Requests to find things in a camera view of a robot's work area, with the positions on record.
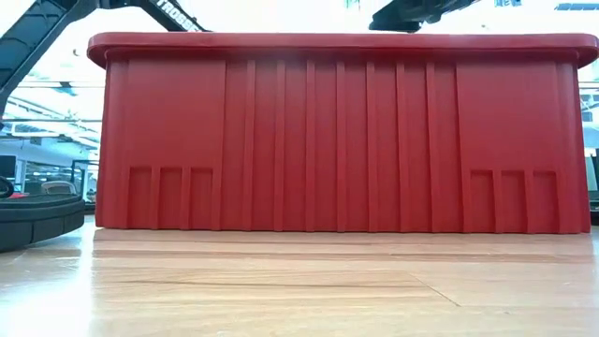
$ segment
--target red plastic bin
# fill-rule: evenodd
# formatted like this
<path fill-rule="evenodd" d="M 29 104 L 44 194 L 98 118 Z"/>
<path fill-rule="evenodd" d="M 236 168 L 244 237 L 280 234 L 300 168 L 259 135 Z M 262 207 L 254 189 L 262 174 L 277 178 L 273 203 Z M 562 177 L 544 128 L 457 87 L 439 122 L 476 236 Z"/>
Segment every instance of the red plastic bin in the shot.
<path fill-rule="evenodd" d="M 588 35 L 101 34 L 96 220 L 212 230 L 590 230 Z"/>

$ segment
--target black wheel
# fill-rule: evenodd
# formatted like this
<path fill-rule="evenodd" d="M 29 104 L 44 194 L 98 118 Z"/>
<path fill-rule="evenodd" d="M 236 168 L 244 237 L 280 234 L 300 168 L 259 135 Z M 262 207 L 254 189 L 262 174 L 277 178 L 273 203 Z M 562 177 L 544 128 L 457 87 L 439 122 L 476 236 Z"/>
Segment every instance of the black wheel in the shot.
<path fill-rule="evenodd" d="M 9 198 L 15 192 L 12 183 L 5 177 L 0 177 L 0 198 Z"/>

